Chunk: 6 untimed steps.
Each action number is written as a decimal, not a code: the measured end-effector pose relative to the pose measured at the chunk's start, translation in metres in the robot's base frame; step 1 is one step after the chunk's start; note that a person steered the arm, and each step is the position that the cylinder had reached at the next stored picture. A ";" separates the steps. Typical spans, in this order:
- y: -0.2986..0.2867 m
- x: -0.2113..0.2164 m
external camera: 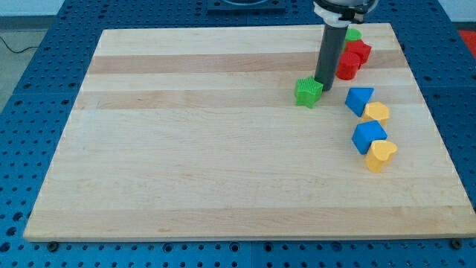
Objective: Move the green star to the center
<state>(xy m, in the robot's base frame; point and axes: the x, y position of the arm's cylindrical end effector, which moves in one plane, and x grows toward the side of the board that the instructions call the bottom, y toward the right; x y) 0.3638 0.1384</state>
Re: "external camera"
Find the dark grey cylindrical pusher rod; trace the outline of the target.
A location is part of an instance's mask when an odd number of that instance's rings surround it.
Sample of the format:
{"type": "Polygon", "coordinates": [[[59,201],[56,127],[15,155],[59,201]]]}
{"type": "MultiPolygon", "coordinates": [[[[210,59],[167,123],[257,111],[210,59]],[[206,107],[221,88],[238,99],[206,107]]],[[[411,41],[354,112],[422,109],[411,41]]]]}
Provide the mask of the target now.
{"type": "Polygon", "coordinates": [[[347,26],[334,27],[328,24],[324,26],[314,76],[315,81],[323,85],[324,92],[328,92],[332,88],[347,29],[347,26]]]}

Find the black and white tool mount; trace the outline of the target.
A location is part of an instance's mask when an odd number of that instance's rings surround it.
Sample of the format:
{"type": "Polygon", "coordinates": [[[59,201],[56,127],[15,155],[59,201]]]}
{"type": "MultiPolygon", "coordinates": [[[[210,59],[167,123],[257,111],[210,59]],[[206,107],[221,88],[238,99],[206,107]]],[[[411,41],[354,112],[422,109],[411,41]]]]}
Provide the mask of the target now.
{"type": "Polygon", "coordinates": [[[325,24],[332,27],[346,27],[362,24],[369,13],[379,4],[379,0],[314,0],[314,13],[325,24]]]}

